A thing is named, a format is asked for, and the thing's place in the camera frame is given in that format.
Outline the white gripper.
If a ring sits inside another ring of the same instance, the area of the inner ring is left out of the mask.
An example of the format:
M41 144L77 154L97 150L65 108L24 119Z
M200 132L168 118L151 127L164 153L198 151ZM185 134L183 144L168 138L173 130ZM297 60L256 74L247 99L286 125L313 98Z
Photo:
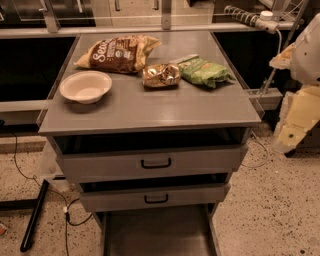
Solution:
M269 65L291 70L291 77L303 85L291 97L283 125L273 144L276 152L294 150L307 133L320 121L320 13L318 13L294 44L273 57Z

